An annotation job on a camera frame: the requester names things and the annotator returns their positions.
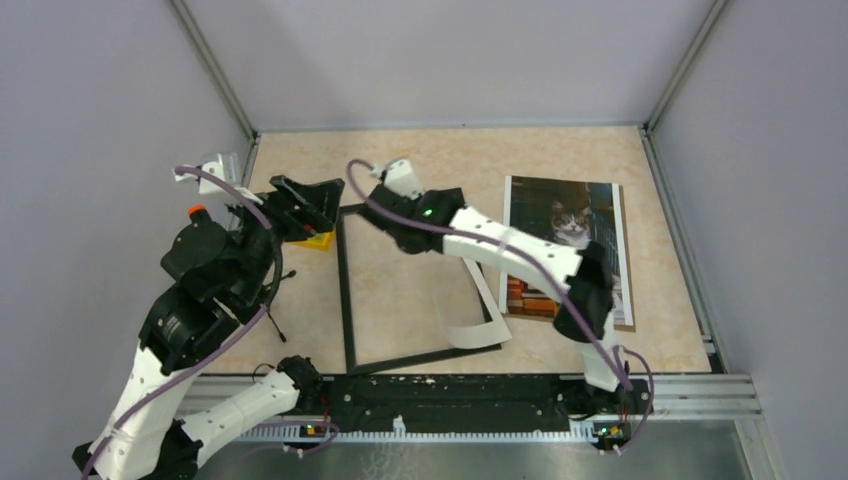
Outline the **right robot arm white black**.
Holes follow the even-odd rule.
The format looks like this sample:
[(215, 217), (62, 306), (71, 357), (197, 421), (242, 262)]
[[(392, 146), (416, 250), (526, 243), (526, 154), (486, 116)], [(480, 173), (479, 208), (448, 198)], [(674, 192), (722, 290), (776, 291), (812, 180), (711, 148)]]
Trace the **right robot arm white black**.
[(364, 202), (363, 216), (402, 251), (434, 251), (491, 266), (556, 301), (553, 327), (581, 355), (586, 397), (594, 409), (612, 412), (633, 391), (614, 328), (614, 282), (601, 245), (575, 249), (540, 239), (447, 191), (412, 199), (379, 185)]

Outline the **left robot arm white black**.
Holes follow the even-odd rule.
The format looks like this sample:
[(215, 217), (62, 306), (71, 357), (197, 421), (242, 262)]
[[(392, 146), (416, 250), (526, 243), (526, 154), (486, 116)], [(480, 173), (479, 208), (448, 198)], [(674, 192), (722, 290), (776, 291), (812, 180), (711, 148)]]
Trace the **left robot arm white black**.
[(241, 193), (235, 230), (197, 206), (161, 265), (172, 284), (152, 304), (132, 370), (104, 430), (72, 454), (83, 478), (190, 479), (218, 451), (274, 416), (326, 413), (322, 377), (307, 357), (280, 360), (248, 388), (194, 414), (192, 383), (270, 311), (283, 280), (282, 246), (331, 231), (344, 182), (278, 175)]

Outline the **black picture frame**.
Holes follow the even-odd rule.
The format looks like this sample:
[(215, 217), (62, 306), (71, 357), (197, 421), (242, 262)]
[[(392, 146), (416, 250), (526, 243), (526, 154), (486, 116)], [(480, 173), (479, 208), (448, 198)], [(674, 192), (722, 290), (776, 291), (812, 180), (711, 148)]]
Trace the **black picture frame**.
[(348, 268), (345, 220), (348, 216), (358, 214), (359, 210), (363, 206), (363, 203), (342, 206), (339, 210), (339, 218), (335, 230), (335, 245), (337, 249), (338, 260), (341, 323), (343, 330), (343, 346), (346, 374), (349, 376), (376, 374), (378, 372), (385, 372), (389, 370), (413, 367), (418, 365), (435, 363), (439, 361), (446, 361), (468, 357), (472, 355), (500, 351), (503, 348), (504, 340), (496, 342), (494, 345), (473, 349), (460, 349), (456, 347), (450, 347), (446, 349), (419, 353), (414, 355), (407, 355), (371, 363), (360, 364), (358, 362), (353, 325), (352, 296), (350, 274)]

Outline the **white photo mat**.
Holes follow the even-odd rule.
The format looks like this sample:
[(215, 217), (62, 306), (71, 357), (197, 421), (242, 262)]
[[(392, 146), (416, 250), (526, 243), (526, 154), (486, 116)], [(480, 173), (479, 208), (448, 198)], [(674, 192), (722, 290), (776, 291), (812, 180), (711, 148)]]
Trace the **white photo mat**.
[(472, 323), (443, 324), (448, 343), (461, 350), (477, 350), (511, 341), (512, 332), (486, 282), (482, 267), (471, 260), (464, 260), (464, 266), (474, 287), (474, 306), (478, 312)]

